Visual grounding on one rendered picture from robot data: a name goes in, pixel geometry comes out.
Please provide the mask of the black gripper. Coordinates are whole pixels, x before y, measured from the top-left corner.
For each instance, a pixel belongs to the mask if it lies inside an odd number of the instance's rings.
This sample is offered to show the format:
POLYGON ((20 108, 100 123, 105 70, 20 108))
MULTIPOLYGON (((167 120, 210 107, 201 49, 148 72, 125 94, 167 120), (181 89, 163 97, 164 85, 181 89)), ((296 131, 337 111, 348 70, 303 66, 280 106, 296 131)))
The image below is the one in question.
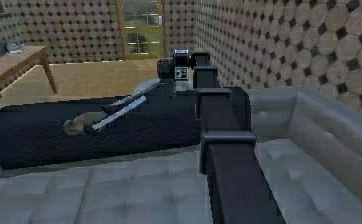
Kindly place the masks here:
POLYGON ((102 105, 105 115, 101 120, 84 126, 86 134, 94 135, 106 127, 113 126, 117 119, 131 112, 147 101, 145 94, 158 86, 158 94, 163 98, 173 98, 175 94, 174 64, 172 59, 157 61, 159 79, 151 79, 139 84, 131 95, 109 105, 102 105))

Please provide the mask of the brown oil lamp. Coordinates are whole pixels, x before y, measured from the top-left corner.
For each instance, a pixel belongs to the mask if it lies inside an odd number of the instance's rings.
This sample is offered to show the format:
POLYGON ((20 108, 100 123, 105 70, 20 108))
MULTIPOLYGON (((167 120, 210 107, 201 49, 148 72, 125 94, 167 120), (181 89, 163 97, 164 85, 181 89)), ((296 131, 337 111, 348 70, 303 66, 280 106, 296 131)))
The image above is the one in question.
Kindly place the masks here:
POLYGON ((84 127, 94 122, 102 120, 106 114, 104 112, 85 112, 79 114, 72 120, 66 120, 63 124, 63 130, 67 135, 85 135, 84 127))

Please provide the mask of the grey tufted sofa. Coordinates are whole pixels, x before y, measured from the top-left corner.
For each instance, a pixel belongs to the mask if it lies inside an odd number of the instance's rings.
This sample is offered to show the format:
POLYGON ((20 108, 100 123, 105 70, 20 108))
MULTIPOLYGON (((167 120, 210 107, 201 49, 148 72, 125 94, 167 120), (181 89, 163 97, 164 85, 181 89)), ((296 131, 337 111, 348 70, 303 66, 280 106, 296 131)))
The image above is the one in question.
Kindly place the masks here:
MULTIPOLYGON (((245 92, 286 224, 362 224, 362 115, 304 86, 245 92)), ((0 224, 213 224, 199 162, 197 144, 0 167, 0 224)))

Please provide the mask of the yellow framed window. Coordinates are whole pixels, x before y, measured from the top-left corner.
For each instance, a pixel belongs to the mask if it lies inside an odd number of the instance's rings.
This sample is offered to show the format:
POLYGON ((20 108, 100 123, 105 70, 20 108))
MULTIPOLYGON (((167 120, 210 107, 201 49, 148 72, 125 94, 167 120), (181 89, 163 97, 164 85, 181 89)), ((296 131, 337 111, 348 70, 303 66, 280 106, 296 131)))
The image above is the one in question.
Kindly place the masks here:
POLYGON ((162 0, 118 0, 127 60, 164 56, 162 0))

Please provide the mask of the black bolster cushion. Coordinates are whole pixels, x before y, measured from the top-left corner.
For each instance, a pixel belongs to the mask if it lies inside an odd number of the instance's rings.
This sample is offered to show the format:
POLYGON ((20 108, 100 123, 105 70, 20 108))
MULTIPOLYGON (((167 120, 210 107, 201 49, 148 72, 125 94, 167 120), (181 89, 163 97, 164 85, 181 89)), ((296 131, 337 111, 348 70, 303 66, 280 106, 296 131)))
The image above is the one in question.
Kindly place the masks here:
POLYGON ((111 104, 110 98, 4 107, 0 167, 13 170, 200 144, 195 90, 163 98, 155 88, 145 96, 146 102, 94 135, 67 135, 63 124, 85 112, 103 112, 101 106, 111 104))

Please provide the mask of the brown wooden table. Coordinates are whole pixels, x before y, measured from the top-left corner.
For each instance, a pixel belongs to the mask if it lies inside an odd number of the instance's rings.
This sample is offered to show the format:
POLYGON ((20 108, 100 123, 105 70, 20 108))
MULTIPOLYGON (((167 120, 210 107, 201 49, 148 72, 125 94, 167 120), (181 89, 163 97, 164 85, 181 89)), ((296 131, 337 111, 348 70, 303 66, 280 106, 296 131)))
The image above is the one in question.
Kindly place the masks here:
POLYGON ((6 54, 3 57, 0 57, 0 83, 2 83, 6 78, 14 75, 21 68, 29 65, 34 60, 39 59, 51 89, 53 93, 56 94, 57 87, 48 64, 45 49, 45 46, 25 46, 21 53, 6 54))

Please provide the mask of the clear glass dish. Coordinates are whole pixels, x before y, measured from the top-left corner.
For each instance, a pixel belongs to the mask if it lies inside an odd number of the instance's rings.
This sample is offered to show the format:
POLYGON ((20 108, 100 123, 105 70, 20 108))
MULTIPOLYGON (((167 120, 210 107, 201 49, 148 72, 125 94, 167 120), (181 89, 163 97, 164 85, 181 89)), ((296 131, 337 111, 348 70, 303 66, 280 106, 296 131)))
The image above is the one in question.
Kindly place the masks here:
POLYGON ((9 43, 7 49, 11 54, 21 53, 24 49, 23 43, 9 43))

